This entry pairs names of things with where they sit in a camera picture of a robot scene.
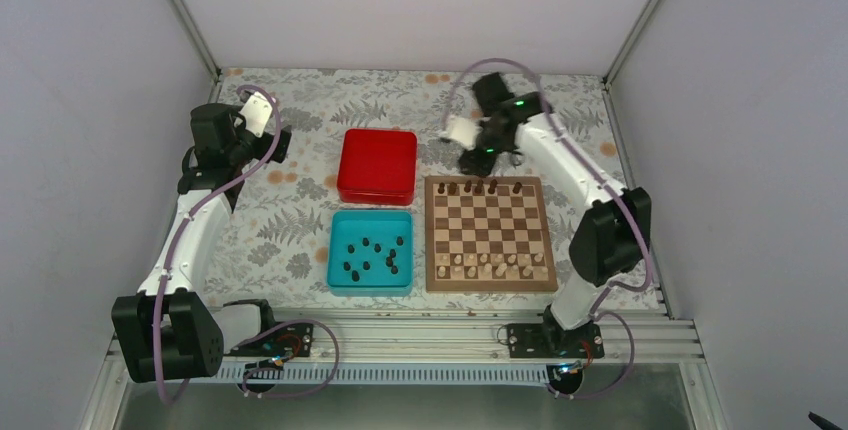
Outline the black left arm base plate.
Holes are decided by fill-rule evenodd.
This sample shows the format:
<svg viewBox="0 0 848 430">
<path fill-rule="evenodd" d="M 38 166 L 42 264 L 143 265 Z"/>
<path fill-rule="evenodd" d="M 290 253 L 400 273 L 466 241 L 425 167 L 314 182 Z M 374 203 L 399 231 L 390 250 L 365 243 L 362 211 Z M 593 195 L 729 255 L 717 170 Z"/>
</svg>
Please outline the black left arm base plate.
<svg viewBox="0 0 848 430">
<path fill-rule="evenodd" d="M 314 325 L 290 324 L 262 339 L 237 346 L 228 356 L 255 358 L 306 358 L 310 356 Z"/>
</svg>

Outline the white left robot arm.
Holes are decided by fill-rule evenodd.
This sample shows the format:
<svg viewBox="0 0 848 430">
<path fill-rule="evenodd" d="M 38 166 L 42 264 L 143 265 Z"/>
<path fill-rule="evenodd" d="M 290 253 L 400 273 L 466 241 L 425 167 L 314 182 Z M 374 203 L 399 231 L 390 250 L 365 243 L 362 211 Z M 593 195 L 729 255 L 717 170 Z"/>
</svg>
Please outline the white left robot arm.
<svg viewBox="0 0 848 430">
<path fill-rule="evenodd" d="M 255 355 L 276 346 L 278 327 L 261 317 L 259 305 L 235 304 L 213 313 L 200 288 L 252 171 L 250 162 L 280 163 L 286 157 L 290 128 L 266 129 L 279 121 L 273 100 L 260 93 L 242 105 L 204 104 L 191 111 L 194 144 L 183 157 L 169 234 L 149 275 L 111 310 L 134 382 L 211 377 L 239 342 Z"/>
</svg>

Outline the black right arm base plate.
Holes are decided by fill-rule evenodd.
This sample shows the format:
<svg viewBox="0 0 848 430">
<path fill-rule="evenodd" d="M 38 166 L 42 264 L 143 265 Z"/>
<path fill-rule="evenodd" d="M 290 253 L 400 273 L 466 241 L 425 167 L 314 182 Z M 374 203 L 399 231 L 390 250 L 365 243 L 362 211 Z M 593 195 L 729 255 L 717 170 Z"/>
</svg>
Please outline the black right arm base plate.
<svg viewBox="0 0 848 430">
<path fill-rule="evenodd" d="M 511 323 L 503 341 L 513 359 L 579 359 L 605 356 L 600 327 L 592 322 L 573 330 L 553 324 Z"/>
</svg>

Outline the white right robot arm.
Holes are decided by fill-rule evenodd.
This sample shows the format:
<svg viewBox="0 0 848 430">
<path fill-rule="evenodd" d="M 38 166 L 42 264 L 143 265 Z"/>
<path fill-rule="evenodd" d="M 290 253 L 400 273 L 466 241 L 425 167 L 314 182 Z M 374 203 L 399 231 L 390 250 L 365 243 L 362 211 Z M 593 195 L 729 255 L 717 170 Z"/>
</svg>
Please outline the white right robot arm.
<svg viewBox="0 0 848 430">
<path fill-rule="evenodd" d="M 482 118 L 451 117 L 445 130 L 464 149 L 461 173 L 487 177 L 500 155 L 520 153 L 582 213 L 569 245 L 576 274 L 544 309 L 539 326 L 544 349 L 565 357 L 588 338 L 600 303 L 623 285 L 618 275 L 651 262 L 651 198 L 603 171 L 562 128 L 540 91 L 516 95 L 498 72 L 481 77 L 471 91 Z"/>
</svg>

